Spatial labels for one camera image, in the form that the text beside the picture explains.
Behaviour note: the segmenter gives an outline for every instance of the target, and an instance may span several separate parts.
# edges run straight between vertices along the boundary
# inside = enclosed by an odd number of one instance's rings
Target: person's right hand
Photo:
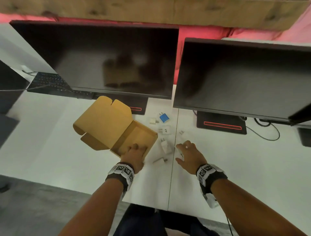
[[[205,157],[197,150],[195,144],[189,140],[183,144],[177,144],[176,147],[183,153],[184,161],[176,158],[176,161],[182,168],[192,175],[196,175],[196,171],[200,165],[207,164]]]

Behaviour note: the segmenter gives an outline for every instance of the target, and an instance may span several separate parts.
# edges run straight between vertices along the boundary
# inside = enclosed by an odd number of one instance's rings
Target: wooden plank
[[[304,0],[0,0],[6,14],[286,30]]]

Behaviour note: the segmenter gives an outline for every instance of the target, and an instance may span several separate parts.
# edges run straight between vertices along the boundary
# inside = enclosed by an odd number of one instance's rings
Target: gray floor
[[[54,236],[74,216],[90,195],[0,175],[11,189],[0,194],[0,236]],[[128,203],[120,202],[110,231],[118,226]],[[221,236],[230,236],[227,224],[200,219]]]

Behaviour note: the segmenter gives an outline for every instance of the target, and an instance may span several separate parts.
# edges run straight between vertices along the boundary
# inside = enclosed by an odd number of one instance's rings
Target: person's left hand
[[[139,147],[138,144],[133,144],[128,147],[126,153],[121,156],[121,162],[130,163],[134,167],[134,173],[137,174],[144,166],[143,158],[147,147]]]

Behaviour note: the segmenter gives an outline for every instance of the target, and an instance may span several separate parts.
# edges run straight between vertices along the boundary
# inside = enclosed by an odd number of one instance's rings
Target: black keyboard
[[[38,72],[29,87],[28,92],[36,92],[64,97],[93,99],[94,93],[87,91],[72,90],[71,87],[58,75]]]

